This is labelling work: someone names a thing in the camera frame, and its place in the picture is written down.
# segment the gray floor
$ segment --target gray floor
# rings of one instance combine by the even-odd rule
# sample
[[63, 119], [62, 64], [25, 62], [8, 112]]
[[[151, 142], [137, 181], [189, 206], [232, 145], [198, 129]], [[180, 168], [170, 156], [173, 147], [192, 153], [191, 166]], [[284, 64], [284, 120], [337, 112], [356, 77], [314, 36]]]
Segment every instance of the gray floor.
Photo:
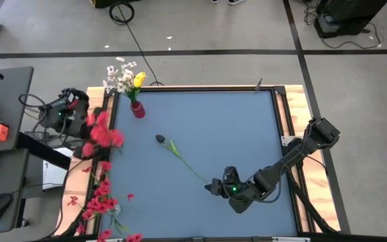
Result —
[[[281, 0], [247, 0], [229, 7], [208, 0], [142, 0], [130, 24], [144, 50], [271, 49], [295, 50]], [[304, 5], [290, 0], [303, 49], [327, 50], [312, 26], [303, 22]], [[0, 53], [107, 52], [138, 50], [126, 26], [88, 1], [6, 0], [0, 11]], [[387, 4], [374, 18], [385, 36]], [[369, 34], [339, 37], [374, 44]], [[343, 49], [354, 49], [345, 46]], [[137, 71], [148, 69], [139, 57]], [[167, 85], [304, 84], [296, 55], [210, 55], [147, 57]], [[341, 130], [333, 160], [351, 232], [387, 236], [387, 54], [306, 56], [321, 114]], [[101, 85], [113, 57], [8, 58], [0, 68], [31, 65], [31, 93], [50, 101], [65, 87]], [[25, 118], [23, 130], [34, 121]], [[0, 241], [25, 241], [51, 232], [56, 223], [57, 191], [29, 199], [30, 227], [0, 234]]]

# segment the blue tabletop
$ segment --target blue tabletop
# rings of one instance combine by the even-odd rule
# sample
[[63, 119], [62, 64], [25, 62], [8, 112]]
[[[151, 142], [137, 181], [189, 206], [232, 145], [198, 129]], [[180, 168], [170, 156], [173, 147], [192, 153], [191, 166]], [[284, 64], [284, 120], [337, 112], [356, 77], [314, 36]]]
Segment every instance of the blue tabletop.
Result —
[[[285, 176], [273, 204], [254, 202], [237, 214], [228, 200], [211, 195], [156, 134], [174, 140], [193, 169], [209, 182], [235, 166], [245, 181], [282, 158], [270, 91], [145, 92], [138, 100], [146, 116], [135, 118], [120, 96], [115, 128], [125, 134], [122, 153], [112, 152], [112, 196], [122, 207], [118, 220], [145, 238], [296, 235]], [[126, 194], [135, 198], [128, 202]], [[101, 229], [107, 229], [105, 215]], [[114, 232], [113, 237], [121, 237]]]

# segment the yellow tulip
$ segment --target yellow tulip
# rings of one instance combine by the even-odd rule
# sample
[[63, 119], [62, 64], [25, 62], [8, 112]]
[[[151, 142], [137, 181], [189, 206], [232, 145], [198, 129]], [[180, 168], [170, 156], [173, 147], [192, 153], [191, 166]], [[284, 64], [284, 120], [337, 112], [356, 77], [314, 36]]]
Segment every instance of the yellow tulip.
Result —
[[140, 72], [139, 74], [137, 74], [134, 79], [134, 87], [141, 87], [145, 79], [146, 79], [146, 73]]

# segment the red vase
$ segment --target red vase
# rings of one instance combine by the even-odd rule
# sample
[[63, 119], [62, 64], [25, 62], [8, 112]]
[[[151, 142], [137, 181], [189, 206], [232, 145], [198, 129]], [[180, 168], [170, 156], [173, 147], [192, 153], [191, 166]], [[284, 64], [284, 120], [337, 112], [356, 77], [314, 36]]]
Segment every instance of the red vase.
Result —
[[136, 118], [143, 118], [144, 115], [146, 115], [146, 111], [144, 111], [144, 107], [139, 101], [135, 101], [133, 104], [131, 104], [131, 110]]

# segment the white flowers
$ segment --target white flowers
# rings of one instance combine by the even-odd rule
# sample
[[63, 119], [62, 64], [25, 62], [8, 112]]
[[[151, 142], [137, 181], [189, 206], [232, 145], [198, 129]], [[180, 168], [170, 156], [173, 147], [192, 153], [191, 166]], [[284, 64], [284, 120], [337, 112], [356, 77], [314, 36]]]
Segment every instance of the white flowers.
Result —
[[[116, 57], [116, 60], [120, 63], [125, 61], [122, 57]], [[114, 69], [114, 66], [107, 67], [107, 81], [102, 81], [105, 90], [110, 92], [111, 89], [117, 89], [120, 93], [126, 93], [127, 91], [134, 89], [135, 74], [127, 68], [132, 68], [136, 65], [137, 63], [135, 61], [123, 64], [120, 66], [122, 70], [120, 73], [119, 69]]]

